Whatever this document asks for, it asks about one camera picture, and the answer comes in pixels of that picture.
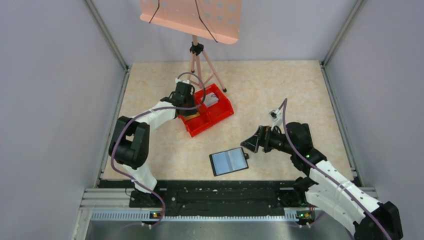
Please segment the black leather card holder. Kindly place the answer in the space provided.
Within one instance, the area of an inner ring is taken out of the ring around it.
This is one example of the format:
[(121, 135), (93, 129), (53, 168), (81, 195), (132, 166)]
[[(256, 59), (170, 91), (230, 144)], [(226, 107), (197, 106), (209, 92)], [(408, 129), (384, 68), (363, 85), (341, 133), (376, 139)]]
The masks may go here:
[(250, 156), (244, 152), (242, 147), (209, 155), (211, 169), (215, 177), (248, 169), (249, 158)]

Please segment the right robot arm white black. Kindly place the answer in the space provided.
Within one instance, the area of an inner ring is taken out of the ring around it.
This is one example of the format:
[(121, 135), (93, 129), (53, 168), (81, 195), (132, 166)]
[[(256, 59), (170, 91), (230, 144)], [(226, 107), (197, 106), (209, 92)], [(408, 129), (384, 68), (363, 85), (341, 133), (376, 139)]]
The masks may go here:
[(296, 169), (306, 176), (294, 183), (293, 200), (299, 206), (312, 205), (339, 222), (355, 240), (400, 240), (403, 228), (398, 208), (369, 196), (344, 177), (313, 146), (309, 125), (290, 122), (285, 130), (260, 125), (241, 146), (253, 153), (263, 148), (290, 155)]

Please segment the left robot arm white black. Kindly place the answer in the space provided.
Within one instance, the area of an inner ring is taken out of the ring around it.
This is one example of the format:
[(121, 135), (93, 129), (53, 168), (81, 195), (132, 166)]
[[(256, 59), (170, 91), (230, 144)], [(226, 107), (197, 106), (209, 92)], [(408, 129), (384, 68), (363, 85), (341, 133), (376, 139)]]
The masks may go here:
[(175, 90), (155, 106), (133, 117), (121, 116), (116, 121), (108, 149), (111, 168), (134, 182), (135, 189), (142, 192), (141, 200), (149, 207), (156, 206), (161, 198), (154, 189), (157, 179), (146, 163), (150, 134), (179, 115), (195, 114), (194, 91), (189, 80), (177, 78)]

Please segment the gold VIP card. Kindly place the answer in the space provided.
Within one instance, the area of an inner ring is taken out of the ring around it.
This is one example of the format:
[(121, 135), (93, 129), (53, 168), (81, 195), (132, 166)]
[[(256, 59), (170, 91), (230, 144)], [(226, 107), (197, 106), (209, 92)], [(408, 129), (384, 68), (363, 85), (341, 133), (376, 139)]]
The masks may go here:
[(197, 118), (197, 117), (199, 117), (199, 116), (200, 116), (200, 113), (199, 113), (199, 112), (197, 112), (197, 113), (195, 113), (195, 114), (190, 114), (190, 115), (187, 115), (187, 116), (183, 116), (183, 119), (184, 119), (185, 121), (189, 121), (189, 120), (194, 119), (194, 118)]

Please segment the white silver card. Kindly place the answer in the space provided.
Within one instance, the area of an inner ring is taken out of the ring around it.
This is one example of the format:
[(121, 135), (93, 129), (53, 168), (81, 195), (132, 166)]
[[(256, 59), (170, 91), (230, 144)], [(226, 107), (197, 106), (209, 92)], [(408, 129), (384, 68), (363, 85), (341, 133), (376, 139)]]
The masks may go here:
[(215, 93), (211, 92), (205, 96), (205, 100), (203, 104), (205, 105), (206, 108), (209, 108), (218, 102), (219, 102), (219, 98), (216, 96)]

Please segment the red plastic bin left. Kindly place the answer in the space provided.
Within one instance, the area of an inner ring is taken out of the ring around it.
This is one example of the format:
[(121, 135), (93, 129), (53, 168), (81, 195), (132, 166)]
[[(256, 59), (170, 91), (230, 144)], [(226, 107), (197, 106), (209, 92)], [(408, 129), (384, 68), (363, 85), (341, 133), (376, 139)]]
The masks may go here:
[(202, 103), (197, 110), (197, 116), (179, 116), (185, 126), (186, 131), (192, 138), (210, 129), (213, 126), (210, 114), (205, 104)]

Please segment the red plastic bin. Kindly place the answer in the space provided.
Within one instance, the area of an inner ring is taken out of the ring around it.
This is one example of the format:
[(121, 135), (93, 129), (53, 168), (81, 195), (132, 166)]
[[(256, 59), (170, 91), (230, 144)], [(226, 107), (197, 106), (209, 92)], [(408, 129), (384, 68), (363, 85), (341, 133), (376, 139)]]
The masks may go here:
[(218, 103), (211, 107), (207, 107), (213, 125), (220, 123), (234, 114), (234, 109), (230, 100), (215, 83), (207, 86), (205, 90), (206, 95), (214, 93), (219, 98)]
[(179, 116), (185, 126), (186, 131), (192, 138), (210, 129), (213, 126), (210, 114), (205, 104), (202, 103), (197, 110), (197, 116)]

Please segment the red plastic bin right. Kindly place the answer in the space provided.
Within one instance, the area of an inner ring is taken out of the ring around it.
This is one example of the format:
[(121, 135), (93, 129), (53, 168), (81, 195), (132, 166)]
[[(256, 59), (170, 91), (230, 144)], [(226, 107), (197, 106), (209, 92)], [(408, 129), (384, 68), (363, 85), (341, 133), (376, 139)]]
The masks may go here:
[(207, 107), (213, 125), (220, 123), (234, 114), (234, 109), (230, 100), (215, 83), (207, 86), (205, 90), (206, 95), (214, 93), (219, 98), (218, 103), (211, 107)]

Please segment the pink music stand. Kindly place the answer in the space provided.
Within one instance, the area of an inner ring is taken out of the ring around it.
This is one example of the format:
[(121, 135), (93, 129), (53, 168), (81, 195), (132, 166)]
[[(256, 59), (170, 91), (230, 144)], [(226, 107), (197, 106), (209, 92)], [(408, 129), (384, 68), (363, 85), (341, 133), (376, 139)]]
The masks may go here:
[(241, 0), (141, 0), (140, 19), (191, 35), (188, 70), (199, 79), (199, 86), (215, 78), (227, 92), (199, 38), (231, 45), (239, 40), (242, 11)]

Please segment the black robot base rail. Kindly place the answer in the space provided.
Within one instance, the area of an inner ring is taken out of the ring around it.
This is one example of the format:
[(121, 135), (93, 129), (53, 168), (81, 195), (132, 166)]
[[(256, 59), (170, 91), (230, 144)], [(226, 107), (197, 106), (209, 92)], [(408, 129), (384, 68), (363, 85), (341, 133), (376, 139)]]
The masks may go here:
[(129, 180), (101, 180), (80, 203), (98, 221), (294, 222), (312, 225), (323, 207), (307, 203), (293, 180), (159, 180), (153, 193)]

